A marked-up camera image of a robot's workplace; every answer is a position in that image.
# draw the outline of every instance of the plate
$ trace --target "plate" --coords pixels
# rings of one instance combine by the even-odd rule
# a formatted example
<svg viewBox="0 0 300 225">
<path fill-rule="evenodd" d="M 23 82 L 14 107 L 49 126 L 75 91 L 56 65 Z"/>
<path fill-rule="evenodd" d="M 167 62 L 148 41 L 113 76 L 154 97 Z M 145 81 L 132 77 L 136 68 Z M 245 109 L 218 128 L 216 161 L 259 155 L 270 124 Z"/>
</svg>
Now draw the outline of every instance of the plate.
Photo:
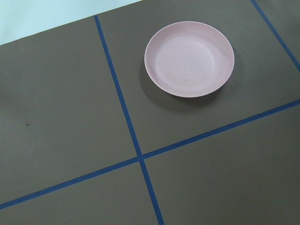
<svg viewBox="0 0 300 225">
<path fill-rule="evenodd" d="M 149 41 L 144 56 L 151 80 L 176 96 L 210 94 L 229 79 L 234 53 L 217 29 L 193 21 L 170 24 Z"/>
</svg>

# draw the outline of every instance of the pink plate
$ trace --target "pink plate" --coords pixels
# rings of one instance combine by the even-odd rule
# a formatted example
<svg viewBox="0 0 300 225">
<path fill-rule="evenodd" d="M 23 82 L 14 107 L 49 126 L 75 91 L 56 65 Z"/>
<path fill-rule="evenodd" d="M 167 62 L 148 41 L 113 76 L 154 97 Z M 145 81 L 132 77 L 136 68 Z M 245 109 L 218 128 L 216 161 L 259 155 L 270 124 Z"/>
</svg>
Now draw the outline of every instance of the pink plate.
<svg viewBox="0 0 300 225">
<path fill-rule="evenodd" d="M 151 38 L 145 66 L 162 90 L 180 97 L 199 97 L 214 92 L 228 80 L 234 54 L 217 29 L 201 22 L 177 22 Z"/>
</svg>

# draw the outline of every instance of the blue tape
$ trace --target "blue tape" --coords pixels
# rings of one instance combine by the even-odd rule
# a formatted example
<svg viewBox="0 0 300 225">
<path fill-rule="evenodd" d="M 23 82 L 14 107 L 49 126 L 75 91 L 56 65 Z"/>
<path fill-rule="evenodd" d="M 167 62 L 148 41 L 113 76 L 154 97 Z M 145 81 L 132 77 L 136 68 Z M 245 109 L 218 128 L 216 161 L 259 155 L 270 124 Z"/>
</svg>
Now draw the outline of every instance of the blue tape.
<svg viewBox="0 0 300 225">
<path fill-rule="evenodd" d="M 267 16 L 263 12 L 263 10 L 259 7 L 259 5 L 257 4 L 257 2 L 255 0 L 251 0 L 251 2 L 254 5 L 254 7 L 256 8 L 256 10 L 258 11 L 258 13 L 262 16 L 262 18 L 264 19 L 264 21 L 267 23 L 268 27 L 271 29 L 271 31 L 273 32 L 273 34 L 275 35 L 275 37 L 277 38 L 277 40 L 280 42 L 280 44 L 284 48 L 285 52 L 288 54 L 288 56 L 290 57 L 290 59 L 293 61 L 293 63 L 295 64 L 296 68 L 300 72 L 300 64 L 299 64 L 299 62 L 296 60 L 296 58 L 294 57 L 294 55 L 292 54 L 292 52 L 290 51 L 290 49 L 287 47 L 287 45 L 285 44 L 285 42 L 283 41 L 283 39 L 281 38 L 281 36 L 278 34 L 278 32 L 276 31 L 276 29 L 274 28 L 274 26 L 271 24 L 270 20 L 267 18 Z"/>
<path fill-rule="evenodd" d="M 103 168 L 103 169 L 100 169 L 100 170 L 97 170 L 97 171 L 94 171 L 94 172 L 90 172 L 90 173 L 88 173 L 86 175 L 83 175 L 81 177 L 77 177 L 77 178 L 74 178 L 72 180 L 68 180 L 68 181 L 65 181 L 63 183 L 54 185 L 52 187 L 48 187 L 48 188 L 45 188 L 43 190 L 39 190 L 39 191 L 31 193 L 29 195 L 25 195 L 25 196 L 22 196 L 20 198 L 16 198 L 16 199 L 11 200 L 9 202 L 5 202 L 5 203 L 0 204 L 0 210 L 4 209 L 4 208 L 7 208 L 7 207 L 10 207 L 10 206 L 13 206 L 13 205 L 16 205 L 16 204 L 19 204 L 19 203 L 22 203 L 22 202 L 25 202 L 25 201 L 28 201 L 28 200 L 36 198 L 36 197 L 39 197 L 41 195 L 45 195 L 45 194 L 48 194 L 50 192 L 57 191 L 59 189 L 71 186 L 73 184 L 91 179 L 93 177 L 97 177 L 97 176 L 102 175 L 104 173 L 108 173 L 110 171 L 122 168 L 124 166 L 130 165 L 130 164 L 133 164 L 133 163 L 136 163 L 136 162 L 138 162 L 137 157 L 131 158 L 131 159 L 128 159 L 126 161 L 108 166 L 106 168 Z"/>
<path fill-rule="evenodd" d="M 190 144 L 190 143 L 193 143 L 193 142 L 196 142 L 196 141 L 199 141 L 201 139 L 204 139 L 206 137 L 209 137 L 209 136 L 213 136 L 213 135 L 216 135 L 216 134 L 219 134 L 223 131 L 227 131 L 227 130 L 230 130 L 230 129 L 233 129 L 233 128 L 236 128 L 236 127 L 239 127 L 243 124 L 246 124 L 246 123 L 250 123 L 254 120 L 258 120 L 258 119 L 261 119 L 263 117 L 266 117 L 266 116 L 269 116 L 269 115 L 272 115 L 274 113 L 277 113 L 277 112 L 280 112 L 280 111 L 283 111 L 283 110 L 286 110 L 288 108 L 291 108 L 291 107 L 294 107 L 296 105 L 300 105 L 300 99 L 296 100 L 296 101 L 293 101 L 293 102 L 290 102 L 286 105 L 282 105 L 282 106 L 279 106 L 279 107 L 276 107 L 274 109 L 271 109 L 271 110 L 268 110 L 268 111 L 265 111 L 263 113 L 260 113 L 260 114 L 257 114 L 257 115 L 254 115 L 254 116 L 250 116 L 248 118 L 245 118 L 243 120 L 239 120 L 237 122 L 234 122 L 234 123 L 231 123 L 231 124 L 228 124 L 228 125 L 225 125 L 223 127 L 219 127 L 217 129 L 214 129 L 214 130 L 211 130 L 211 131 L 208 131 L 208 132 L 205 132 L 203 134 L 200 134 L 200 135 L 197 135 L 197 136 L 194 136 L 194 137 L 190 137 L 188 139 L 185 139 L 185 140 L 182 140 L 180 142 L 177 142 L 177 143 L 174 143 L 174 144 L 170 144 L 168 146 L 165 146 L 165 147 L 162 147 L 160 149 L 157 149 L 157 150 L 154 150 L 154 151 L 151 151 L 151 152 L 148 152 L 146 154 L 143 155 L 144 159 L 147 159 L 147 158 L 150 158 L 152 156 L 156 156 L 158 154 L 161 154 L 161 153 L 164 153 L 164 152 L 167 152 L 167 151 L 170 151 L 170 150 L 173 150 L 175 148 L 178 148 L 178 147 L 181 147 L 183 145 L 186 145 L 186 144 Z"/>
<path fill-rule="evenodd" d="M 143 176 L 144 176 L 144 179 L 145 179 L 145 182 L 146 182 L 146 186 L 147 186 L 147 189 L 148 189 L 148 192 L 149 192 L 149 195 L 150 195 L 150 199 L 151 199 L 151 202 L 152 202 L 152 205 L 153 205 L 156 217 L 157 217 L 158 224 L 159 225 L 164 225 L 165 223 L 164 223 L 164 220 L 163 220 L 163 217 L 162 217 L 162 214 L 161 214 L 161 211 L 160 211 L 160 208 L 159 208 L 159 205 L 158 205 L 155 193 L 154 193 L 154 189 L 153 189 L 150 177 L 149 177 L 149 173 L 148 173 L 146 164 L 145 164 L 144 159 L 143 159 L 141 148 L 140 148 L 140 145 L 138 143 L 138 140 L 137 140 L 137 137 L 136 137 L 136 134 L 135 134 L 135 130 L 133 128 L 133 124 L 131 122 L 131 118 L 129 116 L 129 112 L 128 112 L 128 109 L 127 109 L 127 106 L 126 106 L 126 103 L 125 103 L 125 100 L 124 100 L 124 97 L 123 97 L 123 94 L 122 94 L 122 90 L 121 90 L 121 87 L 120 87 L 120 84 L 119 84 L 114 66 L 113 66 L 113 62 L 112 62 L 111 56 L 110 56 L 109 51 L 108 51 L 108 47 L 107 47 L 107 44 L 106 44 L 106 41 L 105 41 L 105 38 L 104 38 L 104 34 L 103 34 L 103 31 L 102 31 L 102 28 L 101 28 L 101 25 L 100 25 L 99 18 L 98 18 L 97 15 L 95 15 L 94 19 L 95 19 L 95 23 L 96 23 L 98 33 L 99 33 L 99 36 L 100 36 L 100 39 L 101 39 L 103 50 L 104 50 L 104 53 L 105 53 L 105 56 L 106 56 L 106 60 L 107 60 L 109 69 L 110 69 L 111 74 L 112 74 L 112 79 L 113 79 L 114 85 L 116 87 L 116 91 L 117 91 L 117 94 L 118 94 L 118 97 L 119 97 L 119 100 L 120 100 L 120 103 L 121 103 L 121 106 L 122 106 L 122 110 L 123 110 L 123 113 L 124 113 L 124 116 L 125 116 L 125 120 L 126 120 L 128 129 L 129 129 L 129 132 L 130 132 L 130 135 L 131 135 L 131 139 L 132 139 L 132 142 L 133 142 L 134 147 L 135 147 L 136 155 L 137 155 L 137 158 L 139 159 L 139 162 L 140 162 L 142 173 L 143 173 Z"/>
</svg>

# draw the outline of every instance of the white surface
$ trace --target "white surface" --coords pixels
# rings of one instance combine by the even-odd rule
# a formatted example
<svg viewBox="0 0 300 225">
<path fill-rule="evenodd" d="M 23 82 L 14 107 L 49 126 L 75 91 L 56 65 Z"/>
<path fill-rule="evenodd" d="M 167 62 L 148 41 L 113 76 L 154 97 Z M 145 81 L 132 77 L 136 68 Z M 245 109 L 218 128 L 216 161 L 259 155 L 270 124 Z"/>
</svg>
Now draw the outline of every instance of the white surface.
<svg viewBox="0 0 300 225">
<path fill-rule="evenodd" d="M 0 0 L 0 45 L 140 0 Z"/>
<path fill-rule="evenodd" d="M 215 28 L 200 22 L 178 22 L 156 33 L 145 51 L 153 82 L 181 97 L 214 92 L 230 77 L 233 49 Z"/>
</svg>

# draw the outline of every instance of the gray tabletop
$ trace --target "gray tabletop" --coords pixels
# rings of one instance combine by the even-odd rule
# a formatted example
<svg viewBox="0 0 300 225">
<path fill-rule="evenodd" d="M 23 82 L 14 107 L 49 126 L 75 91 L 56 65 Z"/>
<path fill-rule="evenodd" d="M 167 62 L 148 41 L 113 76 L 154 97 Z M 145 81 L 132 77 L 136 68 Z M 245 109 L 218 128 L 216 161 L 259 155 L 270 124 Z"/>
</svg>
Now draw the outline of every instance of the gray tabletop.
<svg viewBox="0 0 300 225">
<path fill-rule="evenodd" d="M 298 225 L 299 1 L 143 0 L 0 46 L 0 223 Z M 148 77 L 162 27 L 230 41 L 219 90 Z"/>
</svg>

